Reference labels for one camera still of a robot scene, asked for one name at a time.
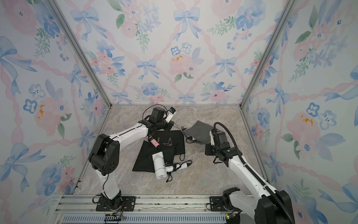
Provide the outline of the grey drawstring pouch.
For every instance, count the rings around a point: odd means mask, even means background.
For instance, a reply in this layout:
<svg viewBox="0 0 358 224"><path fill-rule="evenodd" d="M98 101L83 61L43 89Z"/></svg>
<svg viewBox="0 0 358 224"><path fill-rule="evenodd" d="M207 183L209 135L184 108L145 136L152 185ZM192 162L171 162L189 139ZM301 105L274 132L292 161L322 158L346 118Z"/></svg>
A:
<svg viewBox="0 0 358 224"><path fill-rule="evenodd" d="M211 125L198 120L191 128L184 130L183 134L188 143L208 144L211 142L212 129Z"/></svg>

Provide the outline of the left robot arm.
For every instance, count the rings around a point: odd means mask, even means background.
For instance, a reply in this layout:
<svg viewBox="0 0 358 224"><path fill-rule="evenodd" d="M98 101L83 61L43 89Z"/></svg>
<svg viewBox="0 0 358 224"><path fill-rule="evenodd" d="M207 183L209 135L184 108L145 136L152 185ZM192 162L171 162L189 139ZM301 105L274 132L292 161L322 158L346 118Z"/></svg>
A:
<svg viewBox="0 0 358 224"><path fill-rule="evenodd" d="M172 118L175 113L176 110L173 107L170 107L169 110L155 107L151 115L143 118L133 127L116 134L98 136L88 160L102 185L99 202L107 209L118 211L123 204L114 171L119 164L120 150L124 147L144 137L147 138L149 144L158 151L153 156L154 166L159 167L159 171L156 171L155 175L157 178L166 176L167 169L164 167L161 146L153 135L158 130L170 130L173 126Z"/></svg>

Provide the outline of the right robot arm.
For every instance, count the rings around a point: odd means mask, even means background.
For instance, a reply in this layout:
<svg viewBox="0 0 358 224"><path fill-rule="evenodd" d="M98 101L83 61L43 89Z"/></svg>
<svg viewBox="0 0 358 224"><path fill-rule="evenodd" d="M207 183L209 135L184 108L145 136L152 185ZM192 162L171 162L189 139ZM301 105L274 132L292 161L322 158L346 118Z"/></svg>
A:
<svg viewBox="0 0 358 224"><path fill-rule="evenodd" d="M222 202L228 211L242 211L257 224L294 224L292 202L289 194L278 191L269 184L244 159L242 153L231 147L226 134L216 128L209 132L210 144L206 148L244 182L251 196L238 187L223 192Z"/></svg>

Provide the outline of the pink hair dryer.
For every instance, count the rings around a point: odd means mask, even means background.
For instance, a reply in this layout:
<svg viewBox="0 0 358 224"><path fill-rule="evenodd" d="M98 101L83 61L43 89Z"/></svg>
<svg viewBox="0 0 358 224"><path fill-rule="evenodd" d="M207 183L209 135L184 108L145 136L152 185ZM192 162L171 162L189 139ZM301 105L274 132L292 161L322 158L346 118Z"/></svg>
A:
<svg viewBox="0 0 358 224"><path fill-rule="evenodd" d="M155 140L153 136L148 136L148 142L151 146L153 146L156 150L160 150L160 144Z"/></svg>

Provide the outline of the white hair dryer lower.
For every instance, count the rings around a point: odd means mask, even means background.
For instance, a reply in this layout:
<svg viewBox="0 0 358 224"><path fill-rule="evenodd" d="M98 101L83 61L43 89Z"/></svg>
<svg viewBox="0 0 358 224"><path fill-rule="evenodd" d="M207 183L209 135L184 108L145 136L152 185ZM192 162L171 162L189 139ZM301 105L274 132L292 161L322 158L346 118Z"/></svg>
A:
<svg viewBox="0 0 358 224"><path fill-rule="evenodd" d="M184 161L183 163L175 163L173 165L167 166L164 161L164 155L162 152L152 155L154 173L157 180L166 179L166 182L172 181L172 173L178 170L183 170L188 168L193 164L192 160Z"/></svg>

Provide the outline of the black pouch with gold logo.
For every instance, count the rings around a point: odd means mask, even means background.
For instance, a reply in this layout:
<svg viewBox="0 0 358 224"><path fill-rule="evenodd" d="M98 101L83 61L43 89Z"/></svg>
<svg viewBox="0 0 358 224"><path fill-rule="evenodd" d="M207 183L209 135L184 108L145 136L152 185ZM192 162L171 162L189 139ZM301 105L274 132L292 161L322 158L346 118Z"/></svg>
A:
<svg viewBox="0 0 358 224"><path fill-rule="evenodd" d="M186 151L184 134L181 131L158 131L153 137L159 143L166 164L173 164L175 156L184 161Z"/></svg>

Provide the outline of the plain black pouch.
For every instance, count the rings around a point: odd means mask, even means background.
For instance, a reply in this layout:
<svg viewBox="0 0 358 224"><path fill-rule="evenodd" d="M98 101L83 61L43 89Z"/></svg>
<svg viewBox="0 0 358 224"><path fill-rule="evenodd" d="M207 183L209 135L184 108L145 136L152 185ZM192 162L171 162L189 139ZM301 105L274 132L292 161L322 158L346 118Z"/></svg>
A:
<svg viewBox="0 0 358 224"><path fill-rule="evenodd" d="M165 165L172 164L174 160L175 148L164 145L161 145L160 147L161 152L163 152ZM154 173L155 170L152 155L158 152L159 151L157 151L147 141L143 141L132 171Z"/></svg>

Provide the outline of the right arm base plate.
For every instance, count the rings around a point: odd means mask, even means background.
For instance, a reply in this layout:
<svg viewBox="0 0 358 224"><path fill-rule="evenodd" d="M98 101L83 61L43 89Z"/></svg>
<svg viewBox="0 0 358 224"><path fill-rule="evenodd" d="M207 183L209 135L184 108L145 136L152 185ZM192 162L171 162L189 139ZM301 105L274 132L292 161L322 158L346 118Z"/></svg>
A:
<svg viewBox="0 0 358 224"><path fill-rule="evenodd" d="M206 206L207 210L220 212L239 212L238 208L229 205L228 201L224 200L222 196L210 196L209 203Z"/></svg>

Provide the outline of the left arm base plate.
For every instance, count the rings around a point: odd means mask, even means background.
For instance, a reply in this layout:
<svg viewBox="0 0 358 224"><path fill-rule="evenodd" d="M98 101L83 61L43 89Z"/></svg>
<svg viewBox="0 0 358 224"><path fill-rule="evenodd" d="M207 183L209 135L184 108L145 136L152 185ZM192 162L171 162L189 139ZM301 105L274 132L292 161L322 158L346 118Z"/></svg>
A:
<svg viewBox="0 0 358 224"><path fill-rule="evenodd" d="M96 211L134 211L136 199L135 196L117 196L110 200L102 195L95 203Z"/></svg>

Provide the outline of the aluminium front rail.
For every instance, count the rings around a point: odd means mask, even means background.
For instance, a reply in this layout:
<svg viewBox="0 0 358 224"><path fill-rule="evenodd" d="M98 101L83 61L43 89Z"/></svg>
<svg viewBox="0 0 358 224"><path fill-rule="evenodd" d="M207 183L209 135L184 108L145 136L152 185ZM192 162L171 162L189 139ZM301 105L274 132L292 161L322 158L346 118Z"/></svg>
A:
<svg viewBox="0 0 358 224"><path fill-rule="evenodd" d="M62 196L51 224L253 224L239 209L227 211L221 196L136 195L124 196L118 212L99 209L95 195Z"/></svg>

